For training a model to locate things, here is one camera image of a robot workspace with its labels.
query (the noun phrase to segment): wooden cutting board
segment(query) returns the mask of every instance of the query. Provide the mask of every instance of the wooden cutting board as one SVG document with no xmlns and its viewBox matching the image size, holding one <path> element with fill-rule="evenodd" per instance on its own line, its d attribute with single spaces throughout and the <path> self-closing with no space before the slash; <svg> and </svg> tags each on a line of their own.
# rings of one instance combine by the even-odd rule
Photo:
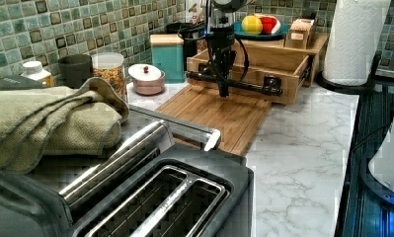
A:
<svg viewBox="0 0 394 237">
<path fill-rule="evenodd" d="M 244 155 L 271 104 L 234 94 L 221 98 L 215 89 L 188 85 L 157 111 L 220 130 L 219 149 Z"/>
</svg>

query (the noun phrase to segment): folded towel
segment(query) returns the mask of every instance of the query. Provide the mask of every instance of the folded towel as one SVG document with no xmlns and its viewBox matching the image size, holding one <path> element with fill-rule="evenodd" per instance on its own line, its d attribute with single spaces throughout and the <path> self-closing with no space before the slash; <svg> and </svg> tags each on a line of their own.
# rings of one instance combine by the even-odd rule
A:
<svg viewBox="0 0 394 237">
<path fill-rule="evenodd" d="M 128 106 L 91 78 L 78 90 L 0 91 L 0 170 L 27 174 L 42 155 L 99 155 L 120 140 Z"/>
</svg>

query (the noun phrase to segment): paper towel roll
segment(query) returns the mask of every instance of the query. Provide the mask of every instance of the paper towel roll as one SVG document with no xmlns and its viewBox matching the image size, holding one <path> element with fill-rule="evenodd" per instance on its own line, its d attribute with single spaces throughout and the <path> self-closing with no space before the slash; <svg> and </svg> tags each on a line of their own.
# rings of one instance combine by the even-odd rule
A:
<svg viewBox="0 0 394 237">
<path fill-rule="evenodd" d="M 324 77 L 341 85 L 366 82 L 390 0 L 338 0 Z"/>
</svg>

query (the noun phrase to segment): kitchen counter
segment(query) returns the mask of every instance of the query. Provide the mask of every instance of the kitchen counter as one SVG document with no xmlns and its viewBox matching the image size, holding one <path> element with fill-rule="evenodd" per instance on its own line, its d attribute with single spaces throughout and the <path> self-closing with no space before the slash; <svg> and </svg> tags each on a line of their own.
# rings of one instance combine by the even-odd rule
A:
<svg viewBox="0 0 394 237">
<path fill-rule="evenodd" d="M 156 110 L 187 83 L 128 101 Z M 273 104 L 246 154 L 255 172 L 254 236 L 333 236 L 358 96 L 303 87 L 293 106 Z"/>
</svg>

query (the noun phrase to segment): teal canister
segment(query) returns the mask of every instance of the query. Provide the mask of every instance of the teal canister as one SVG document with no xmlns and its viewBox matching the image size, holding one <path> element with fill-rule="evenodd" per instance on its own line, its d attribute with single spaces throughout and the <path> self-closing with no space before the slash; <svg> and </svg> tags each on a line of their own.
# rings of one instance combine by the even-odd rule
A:
<svg viewBox="0 0 394 237">
<path fill-rule="evenodd" d="M 184 41 L 178 35 L 150 36 L 152 64 L 166 73 L 166 83 L 185 82 Z"/>
</svg>

